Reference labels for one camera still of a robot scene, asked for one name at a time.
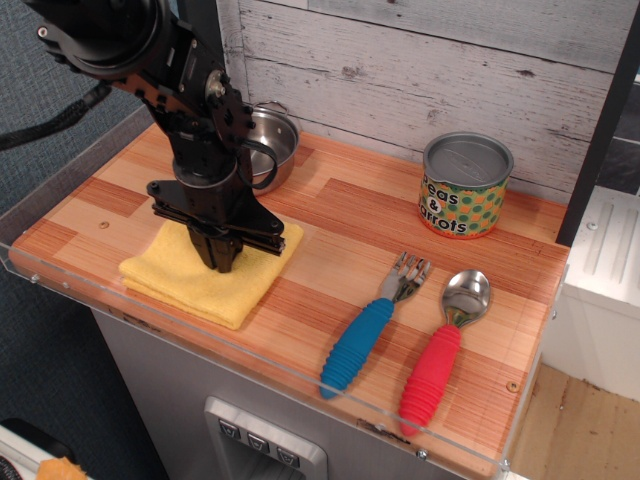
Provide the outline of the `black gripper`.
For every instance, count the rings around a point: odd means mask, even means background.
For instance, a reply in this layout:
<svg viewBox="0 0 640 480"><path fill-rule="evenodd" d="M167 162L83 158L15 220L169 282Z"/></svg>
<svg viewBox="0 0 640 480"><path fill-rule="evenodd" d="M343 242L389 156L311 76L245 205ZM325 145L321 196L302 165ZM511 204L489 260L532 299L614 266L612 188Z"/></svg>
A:
<svg viewBox="0 0 640 480"><path fill-rule="evenodd" d="M229 273L243 247L284 251L284 224L261 205L236 170L218 183L154 180L147 185L158 216L187 227L202 263Z"/></svg>

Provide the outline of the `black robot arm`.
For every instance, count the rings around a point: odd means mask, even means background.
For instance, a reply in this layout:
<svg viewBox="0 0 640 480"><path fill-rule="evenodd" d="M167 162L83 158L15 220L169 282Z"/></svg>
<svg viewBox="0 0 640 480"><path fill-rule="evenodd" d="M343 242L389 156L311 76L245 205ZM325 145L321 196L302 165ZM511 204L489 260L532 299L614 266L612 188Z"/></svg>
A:
<svg viewBox="0 0 640 480"><path fill-rule="evenodd" d="M250 137L252 108L231 86L214 48L165 1L30 1L38 36L58 62L99 81L89 98L115 87L141 100L168 138L171 180L147 192L156 215L187 227L201 261L226 273L244 246L279 255L284 224L254 193L251 154L274 151Z"/></svg>

